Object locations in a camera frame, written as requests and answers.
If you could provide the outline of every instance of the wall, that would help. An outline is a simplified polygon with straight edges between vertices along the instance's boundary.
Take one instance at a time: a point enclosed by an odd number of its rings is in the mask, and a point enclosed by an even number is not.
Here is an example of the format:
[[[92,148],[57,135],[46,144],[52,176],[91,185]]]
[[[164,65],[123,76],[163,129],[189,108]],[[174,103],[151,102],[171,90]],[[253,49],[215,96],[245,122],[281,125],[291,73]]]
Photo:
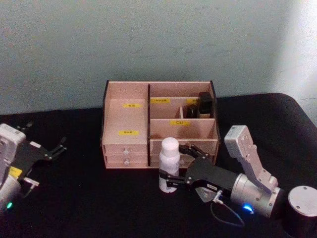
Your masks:
[[[283,92],[314,114],[316,3],[299,2],[1,1],[0,114],[99,107],[107,79],[212,79],[219,97]]]

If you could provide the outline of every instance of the drawer knob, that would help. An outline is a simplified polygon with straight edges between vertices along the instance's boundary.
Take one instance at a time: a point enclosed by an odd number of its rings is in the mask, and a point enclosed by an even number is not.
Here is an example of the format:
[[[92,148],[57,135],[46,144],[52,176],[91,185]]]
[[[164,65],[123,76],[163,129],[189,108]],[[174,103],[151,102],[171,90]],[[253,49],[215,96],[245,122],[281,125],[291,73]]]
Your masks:
[[[124,165],[129,165],[129,164],[130,164],[130,161],[129,161],[128,158],[126,158],[123,163],[124,163]]]
[[[127,148],[124,148],[123,154],[124,154],[124,155],[128,155],[128,154],[129,154],[129,151],[128,151]]]

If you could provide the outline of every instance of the green led light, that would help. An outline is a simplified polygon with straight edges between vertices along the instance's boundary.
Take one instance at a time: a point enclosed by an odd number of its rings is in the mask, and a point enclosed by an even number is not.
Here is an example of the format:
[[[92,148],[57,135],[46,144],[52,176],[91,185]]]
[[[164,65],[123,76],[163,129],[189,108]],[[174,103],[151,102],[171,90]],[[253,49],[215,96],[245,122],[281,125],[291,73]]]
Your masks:
[[[13,206],[12,202],[9,202],[8,205],[6,206],[7,209],[10,209]]]

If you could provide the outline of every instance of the white bottle cap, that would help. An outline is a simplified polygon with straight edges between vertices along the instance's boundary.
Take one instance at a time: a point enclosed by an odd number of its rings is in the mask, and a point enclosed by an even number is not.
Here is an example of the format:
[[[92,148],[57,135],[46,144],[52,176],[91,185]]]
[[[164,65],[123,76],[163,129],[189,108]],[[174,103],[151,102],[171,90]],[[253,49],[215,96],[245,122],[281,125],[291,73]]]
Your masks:
[[[161,152],[166,157],[174,157],[179,153],[178,147],[179,147],[178,141],[173,137],[168,137],[162,141]]]

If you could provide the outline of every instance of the silver cylindrical joint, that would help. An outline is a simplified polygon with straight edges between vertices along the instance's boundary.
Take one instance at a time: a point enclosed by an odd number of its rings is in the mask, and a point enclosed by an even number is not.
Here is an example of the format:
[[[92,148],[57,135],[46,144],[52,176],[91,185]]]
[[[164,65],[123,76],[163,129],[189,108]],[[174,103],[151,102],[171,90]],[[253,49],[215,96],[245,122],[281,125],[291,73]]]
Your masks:
[[[230,199],[242,206],[248,204],[254,212],[269,218],[279,191],[280,188],[276,187],[271,194],[266,193],[250,182],[246,175],[240,174],[234,183]]]
[[[8,175],[0,189],[0,215],[7,209],[7,205],[20,192],[21,185],[13,176]]]

